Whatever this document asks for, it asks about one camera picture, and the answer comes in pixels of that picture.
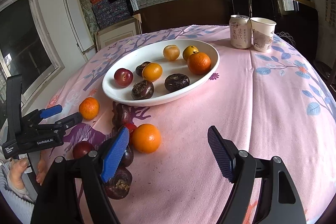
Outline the person's left hand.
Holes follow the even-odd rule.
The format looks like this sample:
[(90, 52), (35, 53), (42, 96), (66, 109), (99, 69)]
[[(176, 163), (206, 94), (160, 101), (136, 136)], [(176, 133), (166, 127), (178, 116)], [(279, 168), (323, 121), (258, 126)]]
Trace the person's left hand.
[[(25, 184), (22, 180), (22, 174), (28, 168), (29, 161), (27, 158), (22, 158), (17, 161), (13, 161), (11, 164), (11, 169), (9, 171), (9, 180), (14, 188), (17, 190), (23, 190)], [(47, 167), (45, 160), (41, 157), (37, 165), (38, 174), (36, 181), (38, 184), (42, 185), (47, 173)]]

